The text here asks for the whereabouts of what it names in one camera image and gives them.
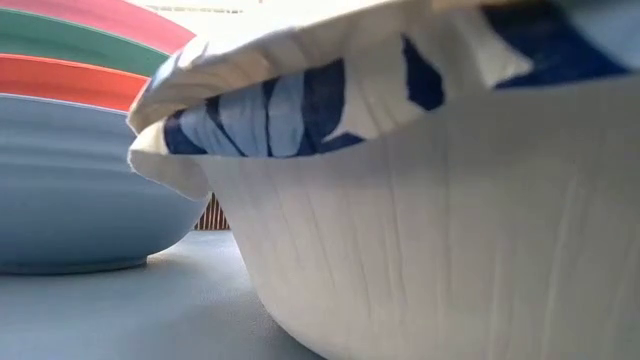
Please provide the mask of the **blue patterned paper bowl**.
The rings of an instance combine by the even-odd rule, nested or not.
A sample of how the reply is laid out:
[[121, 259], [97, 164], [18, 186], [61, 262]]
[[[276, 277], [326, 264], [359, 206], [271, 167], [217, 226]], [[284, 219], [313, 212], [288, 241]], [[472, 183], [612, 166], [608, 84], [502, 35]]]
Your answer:
[[170, 155], [267, 311], [330, 360], [640, 360], [640, 74], [475, 96], [289, 159]]
[[409, 40], [458, 96], [596, 55], [640, 70], [640, 0], [302, 0], [197, 36], [130, 108], [135, 132], [204, 99]]

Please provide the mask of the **pink plastic bowl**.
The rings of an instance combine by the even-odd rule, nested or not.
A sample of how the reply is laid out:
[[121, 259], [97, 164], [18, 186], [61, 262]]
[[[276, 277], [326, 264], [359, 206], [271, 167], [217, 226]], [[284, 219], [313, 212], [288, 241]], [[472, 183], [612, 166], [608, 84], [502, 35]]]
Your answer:
[[126, 0], [0, 0], [0, 8], [93, 27], [168, 54], [195, 37], [183, 26]]

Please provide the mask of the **green plastic bowl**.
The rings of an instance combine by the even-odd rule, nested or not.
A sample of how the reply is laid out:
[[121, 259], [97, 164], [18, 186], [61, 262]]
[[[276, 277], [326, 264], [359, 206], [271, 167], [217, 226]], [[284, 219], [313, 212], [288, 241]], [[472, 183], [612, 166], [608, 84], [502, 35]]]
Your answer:
[[55, 58], [151, 76], [168, 55], [132, 40], [44, 15], [0, 8], [0, 53]]

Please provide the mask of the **white-flowered plant in striped pot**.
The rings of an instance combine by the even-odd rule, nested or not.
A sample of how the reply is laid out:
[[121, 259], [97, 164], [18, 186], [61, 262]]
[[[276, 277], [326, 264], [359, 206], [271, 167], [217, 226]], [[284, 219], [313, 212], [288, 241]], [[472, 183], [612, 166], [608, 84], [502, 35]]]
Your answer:
[[194, 229], [197, 231], [224, 231], [230, 229], [227, 218], [214, 194], [211, 195], [210, 201], [195, 224]]

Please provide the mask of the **blue table mat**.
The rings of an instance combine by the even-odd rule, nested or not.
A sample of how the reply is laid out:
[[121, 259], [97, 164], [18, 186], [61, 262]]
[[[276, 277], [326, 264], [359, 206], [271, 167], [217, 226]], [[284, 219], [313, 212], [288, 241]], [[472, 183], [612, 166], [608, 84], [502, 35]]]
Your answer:
[[323, 360], [266, 312], [230, 232], [135, 269], [0, 276], [0, 360]]

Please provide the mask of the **light blue plastic bowl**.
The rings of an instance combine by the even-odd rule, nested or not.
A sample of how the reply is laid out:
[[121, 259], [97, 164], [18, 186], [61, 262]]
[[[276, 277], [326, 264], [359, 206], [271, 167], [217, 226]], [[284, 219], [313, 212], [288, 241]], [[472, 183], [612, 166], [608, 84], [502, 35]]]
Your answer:
[[122, 111], [0, 93], [0, 274], [138, 267], [179, 242], [193, 201], [134, 173]]

